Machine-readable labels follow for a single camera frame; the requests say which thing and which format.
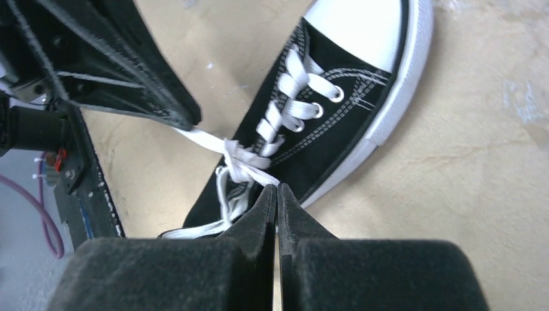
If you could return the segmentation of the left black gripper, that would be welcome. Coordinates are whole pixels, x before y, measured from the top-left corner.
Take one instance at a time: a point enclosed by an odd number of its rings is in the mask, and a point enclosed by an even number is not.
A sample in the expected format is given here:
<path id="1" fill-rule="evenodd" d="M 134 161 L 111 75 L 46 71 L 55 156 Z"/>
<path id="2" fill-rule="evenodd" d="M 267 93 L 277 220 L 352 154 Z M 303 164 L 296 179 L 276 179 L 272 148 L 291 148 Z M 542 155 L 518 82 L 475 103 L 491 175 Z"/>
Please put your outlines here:
<path id="1" fill-rule="evenodd" d="M 2 1 L 1 83 L 23 102 L 49 95 L 182 130 L 201 121 L 133 1 Z"/>

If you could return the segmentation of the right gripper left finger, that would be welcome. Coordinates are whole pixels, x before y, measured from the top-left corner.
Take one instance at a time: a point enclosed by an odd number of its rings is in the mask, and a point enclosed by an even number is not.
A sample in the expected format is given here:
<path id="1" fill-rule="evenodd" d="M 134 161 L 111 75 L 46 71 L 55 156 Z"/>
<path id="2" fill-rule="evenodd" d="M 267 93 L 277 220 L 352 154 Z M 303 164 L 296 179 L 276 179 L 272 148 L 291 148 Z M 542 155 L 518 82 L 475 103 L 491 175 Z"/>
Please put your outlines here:
<path id="1" fill-rule="evenodd" d="M 94 238 L 68 262 L 49 310 L 269 310 L 276 187 L 215 238 Z"/>

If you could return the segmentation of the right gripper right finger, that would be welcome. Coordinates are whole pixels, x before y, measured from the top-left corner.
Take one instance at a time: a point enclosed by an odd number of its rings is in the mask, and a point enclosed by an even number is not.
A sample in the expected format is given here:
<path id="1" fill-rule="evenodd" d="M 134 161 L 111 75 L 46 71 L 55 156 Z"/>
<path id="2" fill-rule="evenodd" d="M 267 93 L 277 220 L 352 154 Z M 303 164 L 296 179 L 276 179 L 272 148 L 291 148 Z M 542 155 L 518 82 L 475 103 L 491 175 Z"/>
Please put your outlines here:
<path id="1" fill-rule="evenodd" d="M 487 310 L 464 252 L 444 240 L 340 239 L 278 187 L 285 310 Z"/>

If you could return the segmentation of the black white canvas sneaker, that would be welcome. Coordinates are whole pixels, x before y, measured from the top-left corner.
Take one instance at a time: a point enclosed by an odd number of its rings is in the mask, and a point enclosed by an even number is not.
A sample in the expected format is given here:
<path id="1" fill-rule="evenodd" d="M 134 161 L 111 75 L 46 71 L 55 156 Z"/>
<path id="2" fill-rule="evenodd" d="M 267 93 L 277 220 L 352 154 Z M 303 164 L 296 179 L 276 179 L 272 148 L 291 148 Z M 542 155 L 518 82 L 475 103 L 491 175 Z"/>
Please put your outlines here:
<path id="1" fill-rule="evenodd" d="M 433 28 L 431 1 L 312 2 L 234 137 L 186 133 L 223 158 L 184 236 L 223 232 L 267 184 L 308 207 L 359 168 L 411 103 Z"/>

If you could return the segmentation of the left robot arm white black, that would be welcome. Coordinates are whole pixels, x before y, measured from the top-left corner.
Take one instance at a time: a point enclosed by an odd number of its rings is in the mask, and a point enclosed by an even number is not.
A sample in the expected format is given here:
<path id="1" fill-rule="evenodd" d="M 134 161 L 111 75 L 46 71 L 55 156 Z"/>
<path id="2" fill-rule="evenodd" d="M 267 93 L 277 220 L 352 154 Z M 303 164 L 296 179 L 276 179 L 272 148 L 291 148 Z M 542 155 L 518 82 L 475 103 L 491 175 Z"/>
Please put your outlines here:
<path id="1" fill-rule="evenodd" d="M 1 68 L 2 153 L 64 148 L 71 108 L 201 121 L 133 1 L 2 1 Z"/>

